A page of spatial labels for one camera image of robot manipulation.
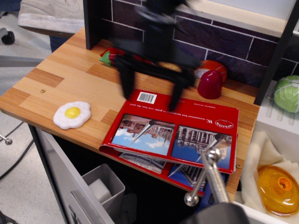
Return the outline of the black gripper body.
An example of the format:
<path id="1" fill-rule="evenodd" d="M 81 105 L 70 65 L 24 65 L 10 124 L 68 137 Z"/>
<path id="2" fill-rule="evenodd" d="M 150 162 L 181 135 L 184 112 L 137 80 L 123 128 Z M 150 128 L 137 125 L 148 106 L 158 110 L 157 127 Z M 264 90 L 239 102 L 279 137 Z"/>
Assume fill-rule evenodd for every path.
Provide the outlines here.
<path id="1" fill-rule="evenodd" d="M 113 42 L 113 47 L 125 52 L 123 56 L 117 56 L 130 61 L 135 66 L 135 73 L 154 76 L 172 82 L 177 81 L 185 83 L 185 89 L 194 86 L 194 70 L 199 65 L 198 62 L 189 54 L 182 51 L 172 44 L 168 46 L 158 46 L 157 44 L 146 44 L 137 40 L 120 39 Z M 181 72 L 162 68 L 159 62 L 173 63 L 182 69 Z"/>

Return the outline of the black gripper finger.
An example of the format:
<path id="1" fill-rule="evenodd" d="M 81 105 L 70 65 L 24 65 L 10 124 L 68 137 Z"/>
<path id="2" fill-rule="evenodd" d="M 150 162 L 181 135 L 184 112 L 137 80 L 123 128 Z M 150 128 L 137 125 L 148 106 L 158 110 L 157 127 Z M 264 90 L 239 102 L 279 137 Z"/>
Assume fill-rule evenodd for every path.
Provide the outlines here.
<path id="1" fill-rule="evenodd" d="M 123 95 L 125 99 L 130 99 L 135 87 L 135 66 L 122 58 L 116 59 L 115 66 L 120 74 Z"/>
<path id="2" fill-rule="evenodd" d="M 172 91 L 171 101 L 169 104 L 169 111 L 175 110 L 184 88 L 185 88 L 185 83 L 183 81 L 177 81 L 175 83 Z"/>

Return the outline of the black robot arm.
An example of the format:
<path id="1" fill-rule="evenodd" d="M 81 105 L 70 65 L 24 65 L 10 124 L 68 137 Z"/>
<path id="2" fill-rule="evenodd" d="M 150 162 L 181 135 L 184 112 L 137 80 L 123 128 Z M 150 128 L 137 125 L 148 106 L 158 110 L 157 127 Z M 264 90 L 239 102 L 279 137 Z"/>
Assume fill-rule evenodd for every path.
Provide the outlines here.
<path id="1" fill-rule="evenodd" d="M 148 0 L 136 11 L 142 18 L 145 36 L 142 42 L 118 40 L 114 47 L 124 51 L 117 55 L 117 68 L 124 97 L 129 99 L 135 86 L 135 73 L 143 73 L 174 83 L 169 110 L 175 110 L 183 89 L 195 84 L 194 70 L 199 62 L 183 52 L 173 42 L 176 7 L 188 3 L 185 0 Z"/>

